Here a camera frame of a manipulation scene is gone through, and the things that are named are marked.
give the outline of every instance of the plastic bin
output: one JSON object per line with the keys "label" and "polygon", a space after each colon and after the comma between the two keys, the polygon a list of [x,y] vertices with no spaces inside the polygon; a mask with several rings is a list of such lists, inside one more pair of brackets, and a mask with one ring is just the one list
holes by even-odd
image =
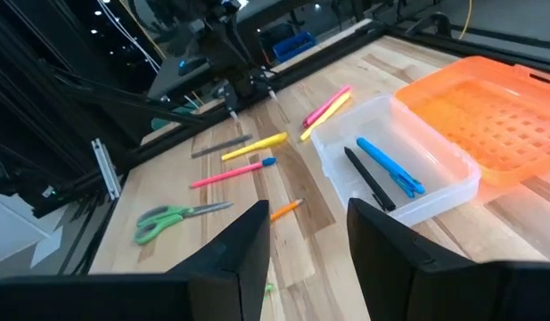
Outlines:
{"label": "plastic bin", "polygon": [[297,54],[303,53],[316,45],[316,38],[307,31],[285,39],[273,46],[273,52],[280,63],[286,62]]}
{"label": "plastic bin", "polygon": [[492,185],[514,185],[550,169],[550,75],[469,57],[396,97],[466,150]]}
{"label": "plastic bin", "polygon": [[[360,136],[421,181],[425,194],[407,197],[390,174],[356,145]],[[314,129],[312,142],[344,209],[350,197],[380,208],[372,190],[346,157],[345,146],[396,204],[390,215],[407,226],[469,201],[479,189],[479,165],[391,95],[377,96],[327,120]]]}

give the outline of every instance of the yellow highlighter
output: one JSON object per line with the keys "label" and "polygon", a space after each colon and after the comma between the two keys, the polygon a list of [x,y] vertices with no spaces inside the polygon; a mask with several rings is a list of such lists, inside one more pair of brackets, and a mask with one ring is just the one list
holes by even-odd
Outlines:
{"label": "yellow highlighter", "polygon": [[352,95],[350,91],[345,93],[344,95],[341,95],[332,105],[320,116],[319,119],[317,119],[314,124],[310,125],[310,127],[300,135],[300,140],[305,141],[310,137],[310,134],[312,133],[312,129],[314,129],[316,126],[322,124],[327,119],[330,118]]}
{"label": "yellow highlighter", "polygon": [[222,161],[231,160],[232,158],[235,158],[237,156],[241,156],[241,155],[243,155],[247,152],[252,152],[252,151],[255,151],[255,150],[261,149],[261,148],[267,148],[267,147],[270,147],[274,144],[279,144],[279,143],[283,142],[284,140],[286,140],[287,136],[288,136],[288,134],[286,134],[286,132],[276,134],[274,136],[270,136],[269,138],[259,140],[258,142],[254,143],[254,144],[250,144],[249,146],[243,147],[243,148],[238,149],[234,152],[227,153],[227,154],[221,156],[221,160]]}

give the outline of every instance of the pink highlighter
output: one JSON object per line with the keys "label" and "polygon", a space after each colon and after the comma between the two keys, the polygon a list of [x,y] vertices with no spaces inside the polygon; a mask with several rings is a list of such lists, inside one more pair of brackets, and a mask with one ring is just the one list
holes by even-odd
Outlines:
{"label": "pink highlighter", "polygon": [[250,171],[255,170],[255,169],[262,169],[265,166],[271,166],[275,163],[276,163],[276,158],[275,157],[265,158],[264,160],[258,161],[256,163],[251,164],[251,165],[243,166],[243,167],[238,168],[238,169],[233,169],[233,170],[230,170],[226,173],[215,175],[214,177],[209,177],[209,178],[202,179],[201,181],[197,181],[197,182],[191,184],[190,187],[191,188],[201,187],[201,186],[211,184],[211,183],[215,183],[217,181],[220,181],[220,180],[223,180],[223,179],[226,179],[226,178],[229,178],[229,177],[234,177],[234,176],[237,176],[237,175],[240,175],[240,174],[244,174],[246,172],[250,172]]}
{"label": "pink highlighter", "polygon": [[316,109],[315,111],[312,111],[303,121],[302,121],[302,126],[304,126],[304,128],[309,128],[310,125],[314,124],[314,122],[320,118],[320,116],[322,116],[322,114],[324,114],[324,112],[330,108],[330,106],[332,106],[332,103],[334,103],[334,101],[336,101],[336,99],[340,98],[340,96],[346,94],[348,91],[350,91],[352,89],[352,86],[350,85],[347,85],[345,86],[344,88],[342,88],[336,95],[334,95],[332,98],[330,98],[330,100],[328,102],[326,102],[324,105],[322,105],[321,107],[318,107],[318,109]]}

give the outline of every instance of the orange container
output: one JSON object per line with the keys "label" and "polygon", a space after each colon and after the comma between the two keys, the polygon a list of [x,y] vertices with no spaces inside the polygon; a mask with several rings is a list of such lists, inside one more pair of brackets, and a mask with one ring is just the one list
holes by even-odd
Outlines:
{"label": "orange container", "polygon": [[399,89],[396,97],[466,150],[493,185],[550,169],[550,75],[464,58]]}

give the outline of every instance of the black pen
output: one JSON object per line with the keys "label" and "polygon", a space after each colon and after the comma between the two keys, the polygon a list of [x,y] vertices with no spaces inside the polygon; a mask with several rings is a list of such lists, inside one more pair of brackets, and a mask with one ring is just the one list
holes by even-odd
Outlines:
{"label": "black pen", "polygon": [[365,182],[372,189],[372,196],[374,197],[375,201],[380,204],[382,210],[392,211],[396,209],[396,204],[394,204],[391,198],[383,191],[382,187],[378,184],[378,182],[375,181],[370,172],[365,169],[364,165],[362,165],[362,162],[356,157],[354,152],[352,152],[352,150],[350,150],[348,147],[344,147],[344,152],[346,153],[346,156],[348,156],[349,161],[351,161],[354,167],[357,169],[357,172],[360,173]]}

